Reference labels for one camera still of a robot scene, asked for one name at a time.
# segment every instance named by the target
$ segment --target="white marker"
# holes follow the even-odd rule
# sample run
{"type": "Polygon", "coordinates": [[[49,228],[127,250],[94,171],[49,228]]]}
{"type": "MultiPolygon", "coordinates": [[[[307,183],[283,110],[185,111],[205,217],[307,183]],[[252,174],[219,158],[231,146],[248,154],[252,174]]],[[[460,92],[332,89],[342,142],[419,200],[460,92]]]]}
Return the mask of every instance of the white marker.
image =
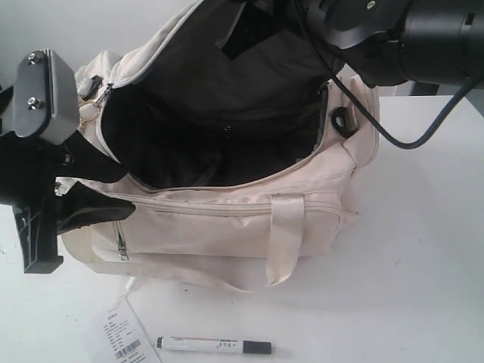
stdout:
{"type": "Polygon", "coordinates": [[[191,352],[220,352],[239,354],[272,354],[272,344],[250,340],[159,337],[157,347],[162,350],[191,352]]]}

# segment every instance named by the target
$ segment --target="price tag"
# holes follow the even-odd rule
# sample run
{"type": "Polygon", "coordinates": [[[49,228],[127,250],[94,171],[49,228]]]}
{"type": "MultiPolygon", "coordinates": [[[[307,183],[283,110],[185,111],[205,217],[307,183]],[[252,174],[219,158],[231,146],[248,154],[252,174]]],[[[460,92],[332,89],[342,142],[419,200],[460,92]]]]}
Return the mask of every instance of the price tag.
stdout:
{"type": "Polygon", "coordinates": [[[160,363],[126,298],[95,316],[82,340],[93,363],[160,363]]]}

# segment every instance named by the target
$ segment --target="black wire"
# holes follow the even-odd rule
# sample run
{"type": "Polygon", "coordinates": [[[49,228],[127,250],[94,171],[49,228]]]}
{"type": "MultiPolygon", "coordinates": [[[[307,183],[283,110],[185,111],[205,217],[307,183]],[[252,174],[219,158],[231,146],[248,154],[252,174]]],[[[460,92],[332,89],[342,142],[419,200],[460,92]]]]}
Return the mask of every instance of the black wire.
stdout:
{"type": "Polygon", "coordinates": [[[432,138],[433,134],[436,133],[436,131],[439,129],[439,127],[442,125],[444,120],[447,118],[447,116],[450,114],[450,112],[453,111],[455,106],[462,101],[466,95],[472,91],[478,84],[480,84],[482,81],[484,81],[484,74],[482,74],[480,77],[476,79],[471,79],[468,83],[466,83],[459,91],[452,97],[452,99],[445,105],[445,107],[440,111],[439,115],[436,117],[436,119],[433,121],[433,123],[430,125],[430,127],[425,131],[425,133],[416,141],[414,142],[409,142],[405,143],[402,142],[396,138],[394,138],[381,124],[371,115],[371,113],[361,104],[361,102],[357,99],[354,94],[348,90],[347,87],[338,79],[337,75],[334,73],[334,71],[331,69],[331,67],[327,64],[326,60],[323,58],[321,53],[318,50],[318,47],[315,44],[314,39],[312,36],[309,34],[307,27],[305,25],[305,18],[304,18],[304,10],[303,7],[300,3],[300,1],[297,0],[291,0],[293,3],[293,6],[296,10],[296,15],[297,15],[297,21],[299,23],[299,27],[301,28],[302,34],[305,36],[305,38],[311,43],[311,46],[315,50],[315,53],[317,54],[319,60],[321,61],[323,67],[326,69],[328,74],[330,75],[331,79],[333,82],[336,84],[336,86],[341,90],[342,93],[345,94],[346,97],[356,106],[356,108],[365,116],[368,121],[370,121],[371,125],[389,142],[394,144],[396,147],[400,147],[401,149],[404,150],[412,150],[416,149],[417,147],[422,146],[425,144],[427,141],[432,138]]]}

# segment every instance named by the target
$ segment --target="bag handle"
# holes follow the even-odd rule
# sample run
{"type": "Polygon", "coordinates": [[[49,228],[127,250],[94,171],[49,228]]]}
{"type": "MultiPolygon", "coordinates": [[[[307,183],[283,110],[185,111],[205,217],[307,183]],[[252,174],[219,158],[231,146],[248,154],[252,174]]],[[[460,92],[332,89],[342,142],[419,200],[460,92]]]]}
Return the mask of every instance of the bag handle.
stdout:
{"type": "Polygon", "coordinates": [[[106,262],[92,250],[92,236],[86,235],[92,232],[90,228],[68,232],[62,236],[62,239],[66,249],[72,256],[99,273],[165,278],[249,293],[280,284],[293,274],[299,258],[299,249],[303,242],[304,219],[305,204],[303,195],[276,194],[272,196],[271,231],[265,267],[267,282],[264,286],[254,290],[245,290],[227,282],[222,277],[182,267],[170,261],[163,263],[106,262]]]}

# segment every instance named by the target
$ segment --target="white table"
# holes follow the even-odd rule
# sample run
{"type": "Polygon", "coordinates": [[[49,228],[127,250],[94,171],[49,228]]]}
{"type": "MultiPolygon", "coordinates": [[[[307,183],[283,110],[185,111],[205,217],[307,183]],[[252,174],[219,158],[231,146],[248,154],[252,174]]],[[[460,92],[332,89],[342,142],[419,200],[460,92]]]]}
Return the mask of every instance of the white table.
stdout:
{"type": "MultiPolygon", "coordinates": [[[[411,140],[448,100],[384,98],[383,124],[411,140]]],[[[176,362],[471,362],[484,354],[484,119],[464,102],[425,147],[382,141],[358,177],[361,221],[286,284],[234,295],[146,281],[130,301],[148,333],[272,341],[272,357],[163,352],[176,362]]],[[[24,275],[10,208],[0,209],[0,356],[87,363],[79,325],[127,279],[66,256],[24,275]]]]}

